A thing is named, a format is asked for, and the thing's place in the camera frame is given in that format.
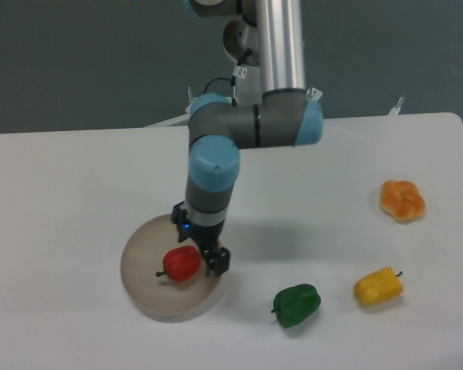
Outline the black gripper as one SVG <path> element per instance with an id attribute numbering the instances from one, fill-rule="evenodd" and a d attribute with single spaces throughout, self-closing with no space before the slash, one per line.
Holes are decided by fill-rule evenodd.
<path id="1" fill-rule="evenodd" d="M 195 210 L 185 201 L 174 205 L 171 223 L 177 230 L 177 239 L 192 239 L 198 246 L 205 262 L 205 276 L 221 276 L 230 264 L 230 251 L 221 244 L 219 237 L 225 223 L 225 210 L 206 214 Z"/>

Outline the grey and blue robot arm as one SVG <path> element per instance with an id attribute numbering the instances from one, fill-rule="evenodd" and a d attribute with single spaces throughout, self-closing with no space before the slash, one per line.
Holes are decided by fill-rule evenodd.
<path id="1" fill-rule="evenodd" d="M 229 268 L 230 252 L 219 244 L 240 167 L 241 149 L 303 146 L 323 134 L 319 101 L 308 97 L 301 5 L 298 1 L 187 1 L 199 17 L 236 15 L 257 31 L 237 67 L 257 62 L 259 104 L 237 104 L 215 93 L 199 96 L 190 108 L 188 179 L 185 198 L 172 210 L 178 240 L 192 239 L 206 274 Z"/>

